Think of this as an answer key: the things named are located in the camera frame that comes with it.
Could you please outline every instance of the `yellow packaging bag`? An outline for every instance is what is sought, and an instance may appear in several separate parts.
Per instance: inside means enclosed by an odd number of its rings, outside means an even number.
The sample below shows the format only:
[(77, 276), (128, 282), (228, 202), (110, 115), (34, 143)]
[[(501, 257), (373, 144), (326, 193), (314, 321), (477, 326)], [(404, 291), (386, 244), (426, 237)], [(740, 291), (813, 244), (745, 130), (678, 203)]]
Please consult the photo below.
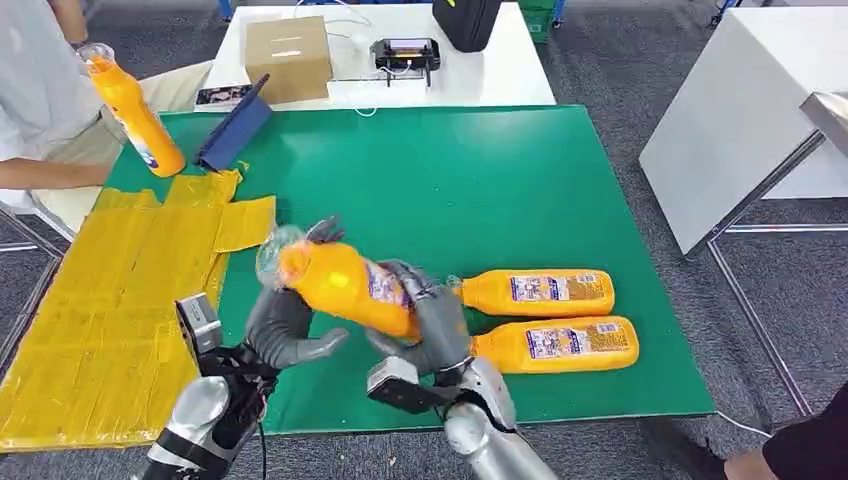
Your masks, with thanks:
[[(104, 189), (0, 385), (0, 451), (155, 440), (197, 375), (174, 301), (203, 290), (217, 306), (228, 257), (219, 238), (234, 251), (270, 228), (273, 197), (227, 203), (240, 180), (178, 176), (164, 205), (150, 191)], [(228, 210), (257, 225), (222, 230)]]

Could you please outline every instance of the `orange plastic bottle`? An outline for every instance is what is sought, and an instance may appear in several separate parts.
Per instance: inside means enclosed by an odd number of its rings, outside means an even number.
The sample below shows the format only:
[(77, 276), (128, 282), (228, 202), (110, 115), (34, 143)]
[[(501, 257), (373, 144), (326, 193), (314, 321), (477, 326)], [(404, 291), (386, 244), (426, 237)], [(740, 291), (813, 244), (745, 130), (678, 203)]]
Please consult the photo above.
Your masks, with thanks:
[(624, 317), (536, 320), (501, 325), (472, 338), (471, 352), (502, 373), (613, 370), (639, 358), (639, 339)]
[[(419, 336), (409, 297), (391, 272), (350, 245), (315, 244), (297, 238), (298, 232), (294, 227), (281, 227), (272, 233), (257, 257), (260, 281), (297, 290), (315, 310), (395, 337)], [(268, 278), (262, 273), (267, 267), (273, 272), (270, 281), (263, 279)]]
[(185, 158), (159, 117), (144, 102), (141, 86), (115, 63), (115, 52), (102, 43), (84, 45), (77, 53), (85, 62), (94, 88), (124, 126), (141, 159), (159, 177), (176, 175)]
[(450, 283), (463, 304), (489, 315), (607, 315), (615, 303), (612, 279), (600, 270), (491, 270)]

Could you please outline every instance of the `person's leg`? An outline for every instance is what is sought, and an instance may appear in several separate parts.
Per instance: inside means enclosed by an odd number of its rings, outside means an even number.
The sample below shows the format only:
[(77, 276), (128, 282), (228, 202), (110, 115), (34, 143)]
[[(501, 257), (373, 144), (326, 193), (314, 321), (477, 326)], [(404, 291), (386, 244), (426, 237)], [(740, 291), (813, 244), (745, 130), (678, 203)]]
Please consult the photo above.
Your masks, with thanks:
[[(178, 68), (141, 80), (144, 100), (156, 112), (180, 112), (194, 109), (197, 90), (206, 80), (212, 62)], [(106, 109), (102, 118), (67, 145), (51, 153), (45, 161), (70, 164), (100, 164), (112, 166), (121, 153), (126, 135), (120, 124)], [(101, 187), (66, 190), (33, 190), (33, 199), (50, 214), (78, 232), (91, 211)]]
[[(45, 162), (72, 165), (106, 165), (111, 168), (121, 153), (126, 136), (121, 126), (104, 109), (103, 117), (85, 129), (67, 145), (51, 152)], [(33, 200), (73, 232), (91, 211), (101, 187), (68, 188), (63, 190), (32, 190)]]
[(144, 101), (155, 112), (191, 112), (212, 61), (177, 68), (141, 80)]
[(668, 419), (649, 418), (643, 425), (652, 448), (695, 480), (848, 479), (848, 383), (820, 415), (778, 431), (762, 449), (727, 461)]
[[(762, 458), (780, 480), (848, 479), (848, 383), (822, 413), (777, 431)], [(730, 461), (728, 472), (737, 473)]]
[(730, 457), (724, 462), (727, 480), (778, 480), (766, 463), (762, 449)]

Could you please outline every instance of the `green mat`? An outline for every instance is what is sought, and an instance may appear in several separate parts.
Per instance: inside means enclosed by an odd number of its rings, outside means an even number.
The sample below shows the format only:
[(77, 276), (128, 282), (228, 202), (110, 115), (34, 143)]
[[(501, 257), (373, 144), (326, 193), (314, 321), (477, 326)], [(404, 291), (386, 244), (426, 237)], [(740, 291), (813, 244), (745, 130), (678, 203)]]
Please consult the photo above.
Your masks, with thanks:
[[(163, 120), (190, 158), (221, 118)], [(339, 215), (346, 241), (375, 260), (401, 258), (441, 279), (494, 268), (609, 272), (613, 313), (636, 327), (639, 360), (610, 372), (506, 376), (519, 421), (714, 410), (583, 107), (381, 109), (371, 118), (281, 112), (239, 159), (250, 167), (236, 200), (276, 194), (277, 220), (302, 227)], [(107, 182), (124, 191), (154, 188), (160, 199), (169, 185), (131, 148)], [(219, 311), (229, 344), (241, 339), (259, 291), (255, 253), (230, 258)], [(472, 333), (508, 321), (473, 310), (466, 318)], [(365, 396), (366, 372), (379, 358), (362, 328), (317, 314), (312, 331), (339, 325), (352, 335), (336, 355), (280, 376), (266, 430), (438, 426), (433, 414), (410, 415)]]

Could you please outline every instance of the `white table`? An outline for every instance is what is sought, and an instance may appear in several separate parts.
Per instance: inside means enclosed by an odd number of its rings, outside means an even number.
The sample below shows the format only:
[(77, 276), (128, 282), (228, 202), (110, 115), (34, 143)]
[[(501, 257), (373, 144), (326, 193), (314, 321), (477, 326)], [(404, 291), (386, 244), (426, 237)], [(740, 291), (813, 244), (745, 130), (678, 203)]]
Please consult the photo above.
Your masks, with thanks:
[(848, 7), (731, 9), (639, 157), (681, 251), (707, 248), (798, 413), (812, 413), (716, 240), (762, 198), (848, 196)]
[[(485, 50), (461, 53), (444, 36), (428, 4), (353, 5), (372, 26), (341, 5), (297, 7), (298, 17), (322, 15), (328, 35), (333, 78), (330, 96), (273, 105), (275, 110), (328, 110), (414, 106), (554, 105), (524, 18), (516, 3), (504, 3)], [(238, 7), (204, 88), (250, 83), (242, 64), (243, 26), (255, 21), (292, 18), (295, 7)], [(382, 38), (429, 37), (439, 43), (442, 66), (432, 86), (423, 78), (398, 79), (387, 86), (370, 58), (371, 44)], [(196, 111), (220, 111), (199, 107)]]

